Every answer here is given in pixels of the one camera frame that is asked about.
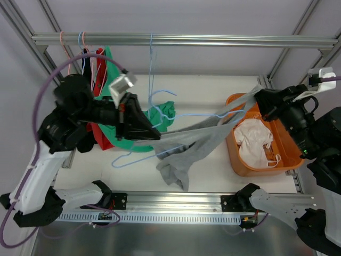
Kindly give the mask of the light blue wire hanger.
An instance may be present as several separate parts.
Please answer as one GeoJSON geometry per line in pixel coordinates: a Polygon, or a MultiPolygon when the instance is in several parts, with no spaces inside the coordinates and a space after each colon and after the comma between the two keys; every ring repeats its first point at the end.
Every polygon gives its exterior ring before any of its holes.
{"type": "Polygon", "coordinates": [[[153,86],[155,80],[155,68],[157,61],[157,50],[155,50],[155,46],[153,44],[153,33],[150,35],[150,44],[149,44],[149,54],[150,54],[150,62],[149,62],[149,85],[148,85],[148,117],[150,117],[151,112],[151,98],[153,93],[153,86]]]}

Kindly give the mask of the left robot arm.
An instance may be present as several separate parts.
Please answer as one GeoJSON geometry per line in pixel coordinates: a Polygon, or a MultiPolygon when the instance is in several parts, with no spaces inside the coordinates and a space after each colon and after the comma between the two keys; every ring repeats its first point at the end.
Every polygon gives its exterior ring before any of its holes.
{"type": "Polygon", "coordinates": [[[43,227],[63,212],[95,205],[109,209],[112,192],[102,181],[78,189],[54,189],[52,182],[63,162],[87,136],[87,124],[116,128],[118,139],[159,140],[141,110],[136,94],[129,93],[137,79],[124,71],[109,86],[110,97],[95,100],[89,81],[82,75],[67,76],[54,90],[55,109],[34,129],[36,150],[23,177],[23,185],[1,196],[1,204],[15,210],[15,223],[23,227],[43,227]]]}

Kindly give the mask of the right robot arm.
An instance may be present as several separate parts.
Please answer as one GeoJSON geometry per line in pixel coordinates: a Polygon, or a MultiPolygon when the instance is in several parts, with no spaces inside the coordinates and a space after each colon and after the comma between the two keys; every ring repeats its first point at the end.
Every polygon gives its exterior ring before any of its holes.
{"type": "Polygon", "coordinates": [[[296,207],[250,183],[235,195],[243,211],[257,209],[286,223],[310,248],[324,255],[340,255],[340,107],[318,119],[305,104],[316,97],[305,96],[304,85],[284,90],[262,89],[255,94],[262,119],[280,120],[301,152],[310,160],[307,168],[321,188],[325,209],[296,207]]]}

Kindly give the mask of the green tank top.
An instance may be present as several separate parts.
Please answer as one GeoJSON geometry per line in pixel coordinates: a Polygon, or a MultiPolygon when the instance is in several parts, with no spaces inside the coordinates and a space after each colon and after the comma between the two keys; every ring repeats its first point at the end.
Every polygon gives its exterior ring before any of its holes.
{"type": "MultiPolygon", "coordinates": [[[[110,96],[109,83],[111,83],[120,74],[119,68],[116,67],[113,63],[111,63],[110,61],[106,61],[106,64],[107,64],[107,80],[102,90],[102,93],[98,97],[94,96],[95,100],[102,100],[103,97],[110,96]]],[[[164,115],[167,115],[169,118],[174,117],[176,114],[174,102],[172,101],[167,101],[165,103],[159,104],[157,105],[157,107],[161,110],[161,112],[164,115]]],[[[173,120],[169,121],[167,120],[166,117],[164,117],[163,120],[164,122],[160,126],[157,127],[157,130],[161,133],[167,132],[167,128],[171,126],[173,123],[173,120]]],[[[126,140],[126,139],[119,141],[116,138],[116,128],[114,126],[102,125],[102,124],[98,124],[98,125],[101,128],[104,135],[107,137],[107,139],[111,142],[113,147],[121,148],[124,150],[129,150],[132,144],[134,143],[133,141],[126,140]]],[[[139,152],[139,153],[146,153],[152,150],[153,148],[151,146],[134,146],[133,148],[134,152],[139,152]]]]}

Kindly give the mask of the white tank top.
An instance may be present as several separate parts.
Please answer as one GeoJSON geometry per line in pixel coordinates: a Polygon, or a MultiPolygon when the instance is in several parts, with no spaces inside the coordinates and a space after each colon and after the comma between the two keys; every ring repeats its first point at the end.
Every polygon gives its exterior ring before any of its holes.
{"type": "Polygon", "coordinates": [[[234,137],[239,145],[239,156],[249,167],[269,169],[281,161],[280,154],[275,154],[274,161],[268,160],[265,149],[270,149],[273,134],[260,119],[248,118],[242,121],[235,128],[234,137]]]}

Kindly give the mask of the grey tank top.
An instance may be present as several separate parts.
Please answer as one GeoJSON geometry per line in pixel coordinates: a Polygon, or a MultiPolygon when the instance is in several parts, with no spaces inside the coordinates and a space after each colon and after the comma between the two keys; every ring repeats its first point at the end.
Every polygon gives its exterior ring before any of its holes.
{"type": "Polygon", "coordinates": [[[156,169],[167,185],[176,184],[182,190],[189,190],[190,167],[207,157],[229,135],[235,122],[243,118],[239,112],[221,122],[223,116],[242,105],[242,111],[248,111],[255,103],[255,95],[263,89],[256,85],[237,100],[220,108],[214,116],[185,128],[161,134],[160,140],[141,140],[136,146],[151,146],[160,162],[156,169]]]}

